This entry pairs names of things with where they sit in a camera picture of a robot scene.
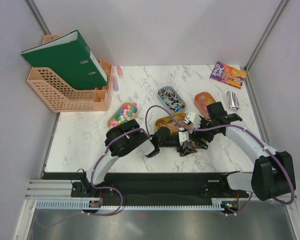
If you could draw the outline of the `grey tray of lollipops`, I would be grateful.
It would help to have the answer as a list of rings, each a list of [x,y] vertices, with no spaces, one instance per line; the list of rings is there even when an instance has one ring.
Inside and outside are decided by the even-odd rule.
[[[159,101],[171,113],[185,112],[187,105],[172,86],[164,86],[157,91]]]

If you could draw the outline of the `silver metal scoop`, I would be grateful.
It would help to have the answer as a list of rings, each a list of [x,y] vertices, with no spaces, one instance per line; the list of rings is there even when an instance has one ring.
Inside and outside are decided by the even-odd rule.
[[[226,97],[227,97],[229,108],[233,112],[235,112],[240,117],[240,119],[242,121],[242,118],[241,118],[241,116],[238,112],[238,110],[240,109],[240,103],[239,103],[237,95],[233,91],[227,91],[226,92]]]

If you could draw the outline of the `orange tray of gummies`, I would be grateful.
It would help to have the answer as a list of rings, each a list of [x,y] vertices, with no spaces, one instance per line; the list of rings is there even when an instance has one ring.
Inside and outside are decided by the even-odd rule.
[[[209,119],[209,113],[207,106],[215,103],[216,100],[209,92],[200,92],[194,97],[194,105],[204,118]]]

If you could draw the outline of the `tan tray of popsicle candies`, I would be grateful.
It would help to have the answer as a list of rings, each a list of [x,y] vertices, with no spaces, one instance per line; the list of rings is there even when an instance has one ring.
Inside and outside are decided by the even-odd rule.
[[[172,117],[178,121],[179,124],[184,124],[184,119],[186,117],[185,112],[179,112],[172,115]],[[170,130],[170,134],[174,135],[177,134],[179,131],[179,126],[170,118],[170,116],[165,116],[162,118],[159,118],[155,122],[155,128],[158,131],[160,127],[167,127]]]

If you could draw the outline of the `beige tray of star candies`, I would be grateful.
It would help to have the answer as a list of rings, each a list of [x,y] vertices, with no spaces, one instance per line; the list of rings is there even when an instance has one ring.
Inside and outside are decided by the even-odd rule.
[[[125,102],[118,110],[110,117],[107,122],[107,126],[112,129],[118,125],[124,124],[130,120],[133,120],[138,115],[138,107],[135,103]]]

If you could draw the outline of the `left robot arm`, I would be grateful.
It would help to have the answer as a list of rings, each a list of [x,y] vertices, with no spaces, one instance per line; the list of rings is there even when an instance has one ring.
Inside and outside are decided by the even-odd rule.
[[[152,158],[160,152],[160,148],[176,148],[181,157],[196,153],[198,149],[191,134],[184,129],[171,134],[170,129],[163,126],[154,134],[148,135],[136,120],[112,128],[106,134],[104,152],[80,178],[82,191],[89,197],[96,196],[100,191],[99,184],[104,181],[106,174],[119,158],[136,149]]]

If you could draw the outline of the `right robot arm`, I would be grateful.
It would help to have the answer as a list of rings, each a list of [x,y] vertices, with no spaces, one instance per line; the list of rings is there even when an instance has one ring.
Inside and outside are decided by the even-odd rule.
[[[193,134],[211,142],[214,136],[222,134],[233,141],[253,163],[252,172],[233,172],[219,184],[219,191],[225,197],[237,190],[253,193],[261,201],[278,200],[290,194],[291,204],[295,199],[296,180],[292,156],[287,151],[277,151],[252,133],[243,119],[236,113],[227,113],[221,102],[207,107],[209,118],[195,112],[186,115],[193,128]]]

